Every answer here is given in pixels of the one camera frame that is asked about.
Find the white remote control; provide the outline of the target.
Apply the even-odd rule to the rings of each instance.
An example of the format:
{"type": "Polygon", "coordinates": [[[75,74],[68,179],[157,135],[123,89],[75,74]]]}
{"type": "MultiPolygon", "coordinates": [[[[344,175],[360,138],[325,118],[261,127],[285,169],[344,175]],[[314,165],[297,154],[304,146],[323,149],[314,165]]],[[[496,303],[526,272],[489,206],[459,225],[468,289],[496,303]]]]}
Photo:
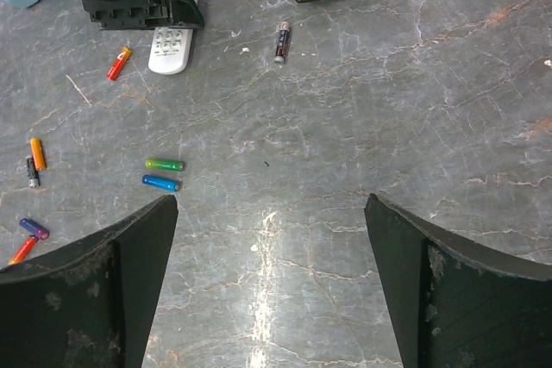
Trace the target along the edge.
{"type": "Polygon", "coordinates": [[[192,29],[156,28],[149,55],[149,70],[160,75],[182,72],[187,66],[192,36],[192,29]]]}

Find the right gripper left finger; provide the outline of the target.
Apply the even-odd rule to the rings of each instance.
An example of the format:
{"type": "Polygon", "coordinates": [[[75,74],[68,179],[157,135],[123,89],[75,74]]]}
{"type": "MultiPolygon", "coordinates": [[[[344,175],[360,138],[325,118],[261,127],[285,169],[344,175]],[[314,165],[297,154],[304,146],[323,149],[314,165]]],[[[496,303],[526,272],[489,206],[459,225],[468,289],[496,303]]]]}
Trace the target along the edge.
{"type": "Polygon", "coordinates": [[[162,196],[125,219],[1,270],[3,367],[139,367],[178,218],[162,196]]]}

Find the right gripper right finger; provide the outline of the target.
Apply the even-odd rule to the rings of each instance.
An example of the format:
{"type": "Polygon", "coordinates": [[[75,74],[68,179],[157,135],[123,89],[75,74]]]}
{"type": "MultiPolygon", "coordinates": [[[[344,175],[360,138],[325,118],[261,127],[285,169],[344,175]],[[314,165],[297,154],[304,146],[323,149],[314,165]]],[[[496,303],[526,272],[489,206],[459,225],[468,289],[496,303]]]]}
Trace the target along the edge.
{"type": "Polygon", "coordinates": [[[371,194],[367,233],[405,367],[549,367],[551,268],[371,194]]]}

